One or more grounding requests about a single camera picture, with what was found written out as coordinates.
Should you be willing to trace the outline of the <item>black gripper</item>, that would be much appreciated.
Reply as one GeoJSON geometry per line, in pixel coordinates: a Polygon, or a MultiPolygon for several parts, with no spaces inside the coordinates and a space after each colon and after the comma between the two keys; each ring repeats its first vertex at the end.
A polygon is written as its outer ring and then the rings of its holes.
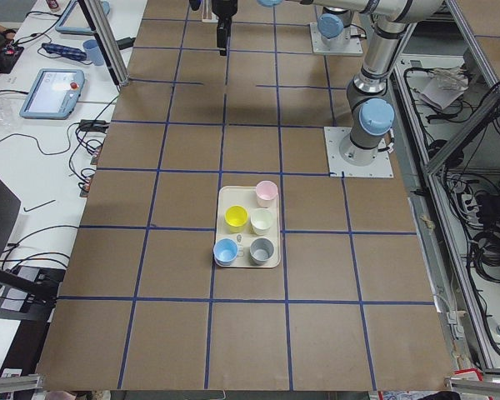
{"type": "Polygon", "coordinates": [[[217,16],[217,49],[223,57],[228,53],[229,19],[238,12],[238,0],[212,0],[212,12],[217,16]]]}

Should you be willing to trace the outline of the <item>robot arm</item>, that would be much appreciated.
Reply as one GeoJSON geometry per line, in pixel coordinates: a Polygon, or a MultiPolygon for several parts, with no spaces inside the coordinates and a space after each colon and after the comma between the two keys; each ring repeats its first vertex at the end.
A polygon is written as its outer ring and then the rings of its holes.
{"type": "Polygon", "coordinates": [[[388,76],[405,46],[408,27],[431,17],[440,1],[315,1],[326,8],[341,8],[376,15],[376,24],[360,72],[347,86],[353,126],[340,144],[341,157],[365,167],[373,163],[382,138],[391,130],[393,106],[383,99],[388,76]]]}

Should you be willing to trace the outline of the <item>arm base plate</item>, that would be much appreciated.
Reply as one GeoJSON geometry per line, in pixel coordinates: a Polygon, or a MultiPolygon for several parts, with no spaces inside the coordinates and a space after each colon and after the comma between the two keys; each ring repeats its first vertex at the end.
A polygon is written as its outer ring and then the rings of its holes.
{"type": "Polygon", "coordinates": [[[329,175],[337,178],[393,178],[390,154],[394,147],[393,130],[382,137],[374,149],[361,149],[351,141],[350,127],[325,127],[329,175]]]}
{"type": "Polygon", "coordinates": [[[347,27],[339,36],[334,38],[325,38],[318,31],[318,26],[315,22],[311,22],[309,27],[312,52],[314,54],[348,57],[361,57],[363,55],[361,38],[356,27],[347,27]]]}

